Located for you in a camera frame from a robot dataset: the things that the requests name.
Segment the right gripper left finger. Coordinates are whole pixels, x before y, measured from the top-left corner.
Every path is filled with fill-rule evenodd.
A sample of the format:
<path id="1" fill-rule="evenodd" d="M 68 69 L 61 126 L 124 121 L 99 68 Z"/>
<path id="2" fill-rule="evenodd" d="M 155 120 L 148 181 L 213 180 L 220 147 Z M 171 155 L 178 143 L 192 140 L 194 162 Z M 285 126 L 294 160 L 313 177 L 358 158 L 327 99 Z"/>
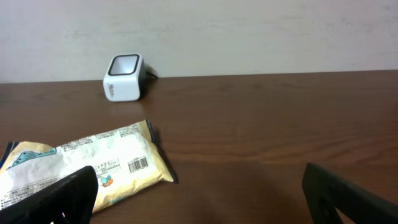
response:
<path id="1" fill-rule="evenodd" d="M 1 210 L 1 223 L 89 223 L 97 193 L 96 172 L 85 166 Z"/>

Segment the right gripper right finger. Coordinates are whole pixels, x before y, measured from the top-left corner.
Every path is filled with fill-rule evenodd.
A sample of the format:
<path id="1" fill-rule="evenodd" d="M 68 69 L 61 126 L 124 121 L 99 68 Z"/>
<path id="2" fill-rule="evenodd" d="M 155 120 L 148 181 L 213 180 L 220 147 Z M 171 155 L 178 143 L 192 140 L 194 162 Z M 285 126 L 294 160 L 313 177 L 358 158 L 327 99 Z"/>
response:
<path id="1" fill-rule="evenodd" d="M 308 163 L 302 189 L 314 223 L 397 223 L 397 205 L 314 163 Z"/>

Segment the white barcode scanner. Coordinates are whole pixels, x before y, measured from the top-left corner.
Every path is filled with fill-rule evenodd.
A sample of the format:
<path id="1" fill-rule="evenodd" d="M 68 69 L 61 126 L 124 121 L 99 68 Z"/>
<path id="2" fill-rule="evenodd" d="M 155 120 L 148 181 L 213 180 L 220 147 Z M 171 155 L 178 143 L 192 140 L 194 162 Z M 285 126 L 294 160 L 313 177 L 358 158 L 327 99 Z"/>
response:
<path id="1" fill-rule="evenodd" d="M 136 101 L 141 97 L 146 79 L 146 66 L 140 54 L 115 56 L 103 78 L 105 96 L 109 101 Z"/>

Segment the large white snack bag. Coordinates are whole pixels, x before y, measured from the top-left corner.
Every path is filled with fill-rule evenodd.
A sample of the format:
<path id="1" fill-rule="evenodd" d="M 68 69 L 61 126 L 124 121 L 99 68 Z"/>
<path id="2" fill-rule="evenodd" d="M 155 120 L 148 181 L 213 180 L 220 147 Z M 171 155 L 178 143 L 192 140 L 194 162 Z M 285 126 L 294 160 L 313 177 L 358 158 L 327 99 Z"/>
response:
<path id="1" fill-rule="evenodd" d="M 91 166 L 96 172 L 95 212 L 160 181 L 176 180 L 146 119 L 57 147 L 11 141 L 1 161 L 1 209 L 84 166 Z"/>

